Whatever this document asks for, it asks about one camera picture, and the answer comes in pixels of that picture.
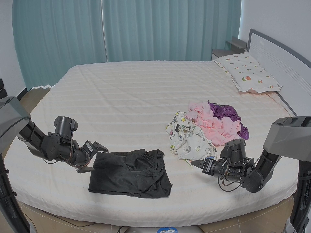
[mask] purple clothing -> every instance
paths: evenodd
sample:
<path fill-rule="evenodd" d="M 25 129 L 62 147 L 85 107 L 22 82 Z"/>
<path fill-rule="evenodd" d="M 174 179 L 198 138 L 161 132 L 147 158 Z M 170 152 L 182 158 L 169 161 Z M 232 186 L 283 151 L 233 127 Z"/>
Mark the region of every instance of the purple clothing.
<path fill-rule="evenodd" d="M 223 117 L 230 117 L 232 122 L 235 122 L 237 120 L 241 121 L 242 119 L 231 105 L 220 105 L 217 103 L 210 103 L 210 101 L 208 101 L 208 104 L 210 105 L 211 110 L 214 113 L 214 117 L 217 117 L 218 119 L 221 119 Z M 241 131 L 238 132 L 238 135 L 245 140 L 248 140 L 249 138 L 248 129 L 247 127 L 243 126 L 242 123 Z"/>

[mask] blue logo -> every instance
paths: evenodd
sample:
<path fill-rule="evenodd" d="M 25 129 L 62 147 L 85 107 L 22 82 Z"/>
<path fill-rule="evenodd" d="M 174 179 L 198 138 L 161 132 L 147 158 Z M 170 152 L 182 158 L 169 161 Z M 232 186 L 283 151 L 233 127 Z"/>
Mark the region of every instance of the blue logo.
<path fill-rule="evenodd" d="M 160 228 L 156 233 L 178 233 L 178 230 L 174 227 Z"/>

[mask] floral pillow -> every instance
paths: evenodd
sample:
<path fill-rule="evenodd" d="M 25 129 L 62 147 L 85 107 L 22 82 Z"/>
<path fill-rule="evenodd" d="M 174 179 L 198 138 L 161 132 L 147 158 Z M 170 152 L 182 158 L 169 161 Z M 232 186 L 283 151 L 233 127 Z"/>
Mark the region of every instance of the floral pillow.
<path fill-rule="evenodd" d="M 231 76 L 239 91 L 260 93 L 281 90 L 282 86 L 249 52 L 227 55 L 213 61 Z"/>

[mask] gray headboard trim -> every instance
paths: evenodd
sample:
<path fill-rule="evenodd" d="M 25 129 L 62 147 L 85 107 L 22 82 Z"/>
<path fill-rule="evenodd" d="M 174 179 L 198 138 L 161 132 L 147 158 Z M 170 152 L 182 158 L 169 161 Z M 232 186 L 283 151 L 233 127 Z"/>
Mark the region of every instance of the gray headboard trim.
<path fill-rule="evenodd" d="M 303 57 L 301 54 L 297 53 L 295 50 L 289 48 L 288 46 L 286 46 L 285 44 L 273 39 L 270 36 L 267 36 L 263 33 L 260 33 L 259 31 L 256 31 L 255 29 L 250 29 L 249 31 L 249 37 L 248 37 L 248 44 L 247 44 L 247 51 L 249 51 L 250 49 L 250 45 L 251 45 L 251 38 L 252 38 L 252 34 L 256 34 L 270 42 L 272 42 L 273 44 L 279 46 L 280 48 L 284 49 L 285 51 L 289 52 L 291 55 L 295 56 L 297 59 L 299 59 L 301 62 L 303 62 L 305 65 L 307 65 L 309 68 L 311 68 L 311 61 L 307 60 L 305 57 Z M 295 116 L 297 116 L 297 114 L 295 113 L 295 111 L 290 107 L 290 105 L 286 102 L 286 100 L 278 93 L 278 96 L 282 99 L 282 101 L 289 107 L 289 109 L 294 113 Z"/>

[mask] fitted sheet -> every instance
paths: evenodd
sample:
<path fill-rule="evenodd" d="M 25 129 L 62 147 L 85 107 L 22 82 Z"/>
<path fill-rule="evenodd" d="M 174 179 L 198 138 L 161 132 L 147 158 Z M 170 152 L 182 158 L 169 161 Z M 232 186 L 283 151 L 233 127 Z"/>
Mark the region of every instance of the fitted sheet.
<path fill-rule="evenodd" d="M 78 123 L 73 138 L 82 146 L 97 141 L 111 152 L 145 148 L 165 153 L 173 184 L 168 198 L 140 199 L 88 191 L 90 173 L 78 174 L 65 163 L 46 164 L 17 138 L 6 168 L 17 199 L 55 215 L 134 227 L 172 227 L 215 222 L 277 204 L 296 190 L 298 161 L 283 157 L 272 179 L 258 193 L 243 188 L 223 192 L 217 179 L 170 153 L 165 126 L 190 101 L 232 105 L 248 127 L 248 157 L 257 159 L 271 123 L 289 113 L 274 92 L 237 90 L 212 61 L 134 61 L 75 66 L 32 111 L 34 123 L 54 132 L 54 119 Z M 222 147 L 218 147 L 218 156 Z"/>

